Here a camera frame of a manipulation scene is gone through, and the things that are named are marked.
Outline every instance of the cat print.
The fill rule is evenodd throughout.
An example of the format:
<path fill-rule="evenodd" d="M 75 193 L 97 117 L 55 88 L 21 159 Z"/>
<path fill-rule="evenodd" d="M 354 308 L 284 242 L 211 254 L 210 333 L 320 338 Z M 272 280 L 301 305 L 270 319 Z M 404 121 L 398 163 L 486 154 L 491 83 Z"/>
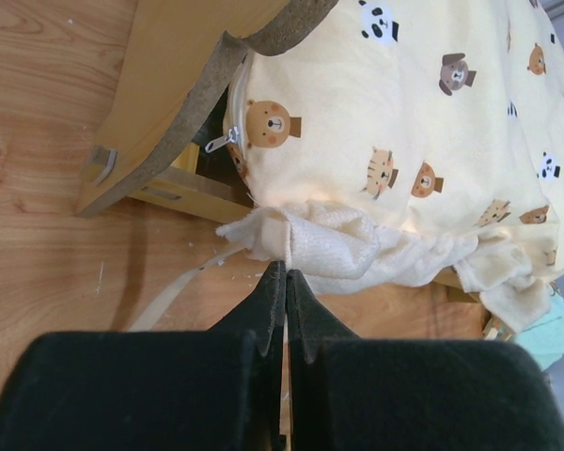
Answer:
<path fill-rule="evenodd" d="M 495 199 L 491 205 L 482 213 L 477 222 L 477 226 L 484 227 L 490 224 L 501 223 L 504 219 L 511 215 L 508 211 L 509 201 Z"/>
<path fill-rule="evenodd" d="M 386 187 L 393 188 L 399 174 L 394 166 L 393 152 L 374 148 L 374 154 L 368 164 L 368 181 L 364 190 L 371 194 L 374 200 L 380 197 Z"/>

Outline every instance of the wooden floor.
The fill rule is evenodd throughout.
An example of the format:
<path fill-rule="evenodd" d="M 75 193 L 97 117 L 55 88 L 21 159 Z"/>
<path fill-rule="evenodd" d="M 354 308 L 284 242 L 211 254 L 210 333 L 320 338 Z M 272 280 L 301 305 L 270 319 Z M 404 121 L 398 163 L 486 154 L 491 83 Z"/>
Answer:
<path fill-rule="evenodd" d="M 129 199 L 92 220 L 72 216 L 134 8 L 134 0 L 0 0 L 0 388 L 34 337 L 123 330 L 222 245 L 213 223 Z M 264 267 L 236 256 L 203 272 L 157 327 L 211 326 Z M 478 305 L 448 303 L 440 286 L 323 299 L 363 336 L 480 336 Z"/>

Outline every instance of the zipper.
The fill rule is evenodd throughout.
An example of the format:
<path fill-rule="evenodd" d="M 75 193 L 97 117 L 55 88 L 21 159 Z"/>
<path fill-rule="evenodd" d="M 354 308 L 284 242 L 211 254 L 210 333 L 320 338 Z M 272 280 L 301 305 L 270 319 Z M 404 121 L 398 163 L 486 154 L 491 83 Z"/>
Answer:
<path fill-rule="evenodd" d="M 222 148 L 226 144 L 236 144 L 241 152 L 244 149 L 244 95 L 248 82 L 251 66 L 253 65 L 253 51 L 246 54 L 241 66 L 238 68 L 229 84 L 229 94 L 227 96 L 226 116 L 230 119 L 229 129 L 224 136 L 213 139 L 207 146 L 205 151 L 212 153 L 218 148 Z"/>

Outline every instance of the teal cloth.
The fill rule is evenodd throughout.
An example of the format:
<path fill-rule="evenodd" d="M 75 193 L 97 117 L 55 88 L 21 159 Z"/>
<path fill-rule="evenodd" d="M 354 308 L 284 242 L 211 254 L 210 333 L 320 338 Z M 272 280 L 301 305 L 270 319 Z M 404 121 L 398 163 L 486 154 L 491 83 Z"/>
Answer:
<path fill-rule="evenodd" d="M 550 301 L 550 312 L 514 338 L 542 370 L 564 356 L 564 298 L 554 291 Z"/>

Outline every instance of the zipper pull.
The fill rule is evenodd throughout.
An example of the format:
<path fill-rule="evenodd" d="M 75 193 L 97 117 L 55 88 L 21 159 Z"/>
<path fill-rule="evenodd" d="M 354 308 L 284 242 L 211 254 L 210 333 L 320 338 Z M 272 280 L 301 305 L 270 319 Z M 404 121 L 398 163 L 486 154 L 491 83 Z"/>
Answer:
<path fill-rule="evenodd" d="M 205 151 L 211 153 L 218 148 L 222 148 L 226 144 L 236 144 L 238 143 L 238 127 L 232 127 L 227 132 L 227 136 L 221 136 L 217 139 L 210 141 L 207 146 L 205 146 Z"/>

